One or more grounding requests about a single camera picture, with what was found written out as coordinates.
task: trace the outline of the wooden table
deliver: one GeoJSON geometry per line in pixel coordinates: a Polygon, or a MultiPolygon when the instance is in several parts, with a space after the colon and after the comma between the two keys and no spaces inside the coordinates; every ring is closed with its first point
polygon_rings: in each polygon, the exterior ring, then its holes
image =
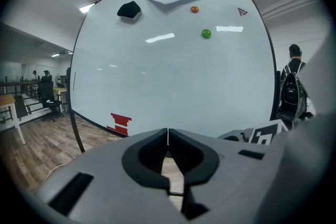
{"type": "Polygon", "coordinates": [[[12,119],[14,121],[14,126],[18,130],[21,141],[23,144],[26,144],[25,139],[23,138],[19,121],[17,119],[16,110],[15,110],[15,99],[12,94],[0,95],[0,108],[9,107],[12,113],[12,119]]]}

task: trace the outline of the ceiling light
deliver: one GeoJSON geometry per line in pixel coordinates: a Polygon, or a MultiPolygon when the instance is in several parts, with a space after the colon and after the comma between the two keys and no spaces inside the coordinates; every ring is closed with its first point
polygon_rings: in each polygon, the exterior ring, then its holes
{"type": "Polygon", "coordinates": [[[243,26],[216,26],[217,31],[242,32],[243,26]]]}
{"type": "Polygon", "coordinates": [[[83,13],[86,13],[86,12],[89,11],[90,7],[92,7],[93,5],[94,5],[94,3],[93,3],[93,4],[90,4],[90,5],[87,5],[87,6],[83,7],[83,8],[80,8],[79,10],[80,10],[81,12],[83,12],[83,13]]]}
{"type": "Polygon", "coordinates": [[[167,34],[167,35],[164,35],[164,36],[158,36],[158,37],[147,39],[146,42],[147,43],[152,43],[152,42],[155,42],[155,41],[158,41],[158,40],[161,40],[161,39],[166,39],[166,38],[171,38],[171,37],[175,37],[175,35],[173,33],[170,33],[170,34],[167,34]]]}

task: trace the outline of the white wall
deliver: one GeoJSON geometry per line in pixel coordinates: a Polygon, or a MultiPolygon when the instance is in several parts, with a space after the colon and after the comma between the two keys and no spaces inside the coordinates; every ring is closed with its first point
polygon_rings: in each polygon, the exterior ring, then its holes
{"type": "Polygon", "coordinates": [[[28,72],[28,68],[27,65],[25,63],[21,64],[21,76],[23,77],[23,79],[25,79],[27,77],[27,73],[28,72]]]}
{"type": "Polygon", "coordinates": [[[67,74],[67,69],[71,65],[71,55],[64,55],[60,61],[60,65],[58,68],[58,72],[61,76],[65,76],[67,74]]]}
{"type": "Polygon", "coordinates": [[[270,32],[277,70],[282,71],[289,61],[289,46],[297,44],[302,50],[302,61],[311,57],[326,38],[332,20],[321,3],[311,4],[266,21],[270,32]]]}
{"type": "Polygon", "coordinates": [[[45,75],[44,74],[45,70],[48,70],[50,72],[50,74],[53,77],[53,80],[55,80],[55,77],[58,74],[58,68],[46,67],[46,66],[40,66],[40,65],[27,65],[27,79],[28,80],[33,78],[34,70],[36,71],[37,75],[40,76],[40,78],[42,78],[45,75]]]}
{"type": "Polygon", "coordinates": [[[6,76],[8,82],[20,81],[21,63],[0,61],[0,81],[5,81],[6,76]]]}
{"type": "Polygon", "coordinates": [[[74,0],[10,0],[1,21],[41,40],[73,50],[83,19],[74,0]]]}

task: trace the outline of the green magnet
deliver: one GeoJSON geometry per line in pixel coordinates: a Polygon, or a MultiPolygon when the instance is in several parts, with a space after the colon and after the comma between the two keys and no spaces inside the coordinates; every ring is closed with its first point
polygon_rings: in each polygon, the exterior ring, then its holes
{"type": "Polygon", "coordinates": [[[210,30],[209,30],[209,29],[204,29],[204,30],[202,31],[202,36],[203,36],[204,38],[209,38],[209,37],[211,36],[211,32],[210,32],[210,30]]]}

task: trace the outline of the office chair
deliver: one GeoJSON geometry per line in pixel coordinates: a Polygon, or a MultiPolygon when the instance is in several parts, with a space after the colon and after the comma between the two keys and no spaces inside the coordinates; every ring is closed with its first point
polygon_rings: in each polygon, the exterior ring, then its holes
{"type": "Polygon", "coordinates": [[[60,105],[62,104],[61,101],[55,100],[54,97],[54,90],[53,90],[54,83],[51,82],[41,82],[39,84],[39,90],[41,94],[41,103],[44,108],[50,108],[51,109],[51,117],[53,122],[55,122],[55,114],[56,114],[56,108],[58,107],[59,111],[60,105]]]}

